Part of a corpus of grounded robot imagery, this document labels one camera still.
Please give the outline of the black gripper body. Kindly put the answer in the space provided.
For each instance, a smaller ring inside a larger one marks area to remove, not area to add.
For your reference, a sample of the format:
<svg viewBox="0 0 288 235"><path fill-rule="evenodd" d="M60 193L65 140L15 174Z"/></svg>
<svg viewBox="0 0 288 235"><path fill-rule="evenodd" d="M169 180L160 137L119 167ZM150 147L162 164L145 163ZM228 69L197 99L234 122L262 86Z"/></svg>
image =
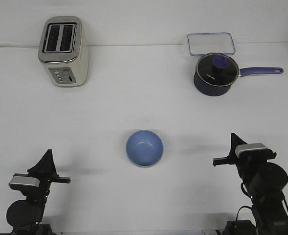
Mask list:
<svg viewBox="0 0 288 235"><path fill-rule="evenodd" d="M69 177L60 177L60 176L57 178L51 178L51 176L49 177L37 176L36 177L36 176L29 176L28 174L18 174L18 173L14 174L14 176L34 177L40 180L40 184L38 188L19 190L22 193L22 195L26 197L45 197L49 195L51 183L69 184L71 182L71 179Z"/></svg>
<svg viewBox="0 0 288 235"><path fill-rule="evenodd" d="M252 153L242 153L239 157L236 154L229 154L227 157L214 158L213 166L235 165L239 176L253 176L261 164L275 159L276 156L277 153L272 151L253 151Z"/></svg>

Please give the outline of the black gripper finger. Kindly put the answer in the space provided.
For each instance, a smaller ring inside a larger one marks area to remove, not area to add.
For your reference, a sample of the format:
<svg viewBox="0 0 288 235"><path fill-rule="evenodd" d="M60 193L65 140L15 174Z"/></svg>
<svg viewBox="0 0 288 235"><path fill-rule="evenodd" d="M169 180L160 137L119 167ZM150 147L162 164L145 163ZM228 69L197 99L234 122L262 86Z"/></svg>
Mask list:
<svg viewBox="0 0 288 235"><path fill-rule="evenodd" d="M237 146L237 137L235 133L231 133L231 147L228 154L228 158L236 158L235 148Z"/></svg>
<svg viewBox="0 0 288 235"><path fill-rule="evenodd" d="M56 170L56 167L55 167L55 164L54 164L53 152L52 152L51 149L49 150L49 159L50 159L50 175L51 175L51 178L57 178L57 177L59 177L59 175L57 173L57 170Z"/></svg>
<svg viewBox="0 0 288 235"><path fill-rule="evenodd" d="M48 149L42 158L27 172L29 176L49 176L51 174L51 150Z"/></svg>
<svg viewBox="0 0 288 235"><path fill-rule="evenodd" d="M244 140L242 140L237 134L234 133L234 148L243 144L247 143Z"/></svg>

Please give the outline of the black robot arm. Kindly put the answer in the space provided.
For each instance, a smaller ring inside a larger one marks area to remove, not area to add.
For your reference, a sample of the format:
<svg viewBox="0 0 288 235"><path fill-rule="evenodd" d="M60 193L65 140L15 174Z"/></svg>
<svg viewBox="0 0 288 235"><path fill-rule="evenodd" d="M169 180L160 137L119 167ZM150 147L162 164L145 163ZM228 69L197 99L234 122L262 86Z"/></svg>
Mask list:
<svg viewBox="0 0 288 235"><path fill-rule="evenodd" d="M15 173L8 183L12 190L25 196L24 200L13 202L7 212L6 220L12 226L12 235L52 235L50 224L43 224L45 205L52 183L69 184L69 177L58 175L51 149L26 174Z"/></svg>
<svg viewBox="0 0 288 235"><path fill-rule="evenodd" d="M262 143L246 143L231 133L227 157L214 158L213 166L235 165L242 180L241 190L250 200L254 222L228 221L224 235L288 235L288 205L283 188L286 171L272 162L277 154Z"/></svg>

